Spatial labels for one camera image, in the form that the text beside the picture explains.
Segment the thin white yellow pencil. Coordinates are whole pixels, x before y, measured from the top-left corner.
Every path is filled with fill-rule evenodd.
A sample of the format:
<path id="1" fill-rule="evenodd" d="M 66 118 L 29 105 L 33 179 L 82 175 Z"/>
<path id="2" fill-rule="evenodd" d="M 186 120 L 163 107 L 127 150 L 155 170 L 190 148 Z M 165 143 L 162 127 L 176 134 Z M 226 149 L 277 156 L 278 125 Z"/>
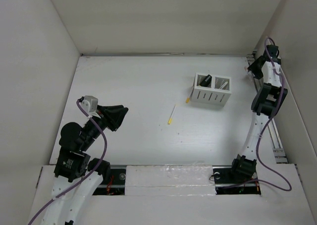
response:
<path id="1" fill-rule="evenodd" d="M 224 88 L 227 86 L 227 84 L 228 84 L 228 81 L 224 82 L 224 83 L 220 86 L 219 89 L 224 89 Z"/>

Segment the white yellow marker pen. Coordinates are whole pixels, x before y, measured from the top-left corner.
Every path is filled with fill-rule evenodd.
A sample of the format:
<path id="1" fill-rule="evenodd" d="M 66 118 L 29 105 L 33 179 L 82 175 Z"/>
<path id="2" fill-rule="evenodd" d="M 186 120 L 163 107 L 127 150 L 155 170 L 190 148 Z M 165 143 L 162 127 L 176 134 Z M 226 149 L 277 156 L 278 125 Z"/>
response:
<path id="1" fill-rule="evenodd" d="M 173 109 L 172 109 L 172 112 L 171 112 L 170 117 L 169 117 L 168 122 L 167 122 L 168 125 L 171 125 L 171 123 L 172 123 L 172 119 L 173 119 L 176 107 L 177 107 L 177 104 L 175 104 Z"/>

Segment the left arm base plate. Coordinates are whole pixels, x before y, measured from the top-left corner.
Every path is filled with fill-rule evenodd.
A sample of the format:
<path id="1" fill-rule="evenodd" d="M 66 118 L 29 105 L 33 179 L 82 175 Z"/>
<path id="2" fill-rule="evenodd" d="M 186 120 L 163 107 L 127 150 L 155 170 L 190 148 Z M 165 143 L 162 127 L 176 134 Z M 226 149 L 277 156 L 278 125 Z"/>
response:
<path id="1" fill-rule="evenodd" d="M 126 166 L 110 166 L 109 176 L 102 181 L 93 195 L 116 196 L 125 194 Z"/>

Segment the yellow cap black highlighter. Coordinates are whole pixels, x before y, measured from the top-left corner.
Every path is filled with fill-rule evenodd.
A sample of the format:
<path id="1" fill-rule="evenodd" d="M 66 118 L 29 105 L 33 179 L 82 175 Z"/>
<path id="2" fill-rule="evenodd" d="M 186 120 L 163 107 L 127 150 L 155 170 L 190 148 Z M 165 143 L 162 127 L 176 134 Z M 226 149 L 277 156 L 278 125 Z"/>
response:
<path id="1" fill-rule="evenodd" d="M 204 79 L 202 79 L 199 83 L 199 86 L 201 87 L 208 87 L 211 84 L 212 76 L 207 75 Z"/>

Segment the white pen brown tip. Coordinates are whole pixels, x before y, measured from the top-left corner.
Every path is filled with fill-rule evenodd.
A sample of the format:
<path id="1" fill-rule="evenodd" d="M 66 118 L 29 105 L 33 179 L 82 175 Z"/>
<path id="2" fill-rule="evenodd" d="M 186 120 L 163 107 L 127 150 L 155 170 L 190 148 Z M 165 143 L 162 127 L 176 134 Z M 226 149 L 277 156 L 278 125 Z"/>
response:
<path id="1" fill-rule="evenodd" d="M 253 77 L 253 73 L 249 70 L 249 68 L 247 66 L 244 67 L 247 75 L 248 75 L 248 78 L 250 79 L 250 81 L 253 81 L 254 77 Z"/>

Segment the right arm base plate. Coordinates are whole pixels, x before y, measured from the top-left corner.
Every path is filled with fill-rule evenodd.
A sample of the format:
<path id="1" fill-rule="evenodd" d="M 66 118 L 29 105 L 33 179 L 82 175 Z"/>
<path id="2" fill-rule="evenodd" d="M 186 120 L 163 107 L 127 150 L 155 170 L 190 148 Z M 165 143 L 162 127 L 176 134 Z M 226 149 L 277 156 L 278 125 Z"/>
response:
<path id="1" fill-rule="evenodd" d="M 215 184 L 216 195 L 261 195 L 260 186 L 256 181 L 242 184 L 252 180 L 252 176 L 231 172 L 230 166 L 214 166 L 209 177 Z"/>

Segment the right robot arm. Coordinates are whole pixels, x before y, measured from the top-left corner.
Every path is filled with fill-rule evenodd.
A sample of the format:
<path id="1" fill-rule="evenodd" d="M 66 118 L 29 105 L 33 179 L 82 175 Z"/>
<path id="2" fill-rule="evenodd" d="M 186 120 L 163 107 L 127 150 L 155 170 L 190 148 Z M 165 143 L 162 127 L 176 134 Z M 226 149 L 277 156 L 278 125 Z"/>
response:
<path id="1" fill-rule="evenodd" d="M 264 53 L 255 60 L 247 71 L 251 72 L 255 79 L 263 80 L 263 84 L 257 92 L 252 104 L 252 123 L 241 153 L 232 162 L 229 176 L 234 188 L 248 183 L 262 182 L 283 191 L 291 191 L 290 182 L 282 174 L 265 165 L 260 159 L 260 143 L 269 123 L 277 115 L 284 102 L 288 90 L 285 87 L 285 77 L 281 72 L 281 59 L 279 47 L 269 38 L 270 44 L 264 45 Z M 281 177 L 288 184 L 288 188 L 282 188 L 271 182 L 252 178 L 256 173 L 257 163 L 267 170 Z"/>

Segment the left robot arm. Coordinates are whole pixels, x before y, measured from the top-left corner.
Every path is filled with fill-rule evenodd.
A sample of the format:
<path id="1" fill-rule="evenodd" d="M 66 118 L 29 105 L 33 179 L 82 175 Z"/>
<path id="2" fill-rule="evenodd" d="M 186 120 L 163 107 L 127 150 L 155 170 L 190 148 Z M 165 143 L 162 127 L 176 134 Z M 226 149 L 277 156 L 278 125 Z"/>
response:
<path id="1" fill-rule="evenodd" d="M 84 126 L 70 122 L 61 129 L 52 197 L 41 208 L 43 225 L 80 223 L 97 187 L 110 179 L 104 130 L 117 131 L 128 113 L 123 105 L 100 106 L 92 96 L 79 98 L 76 105 L 88 120 Z"/>

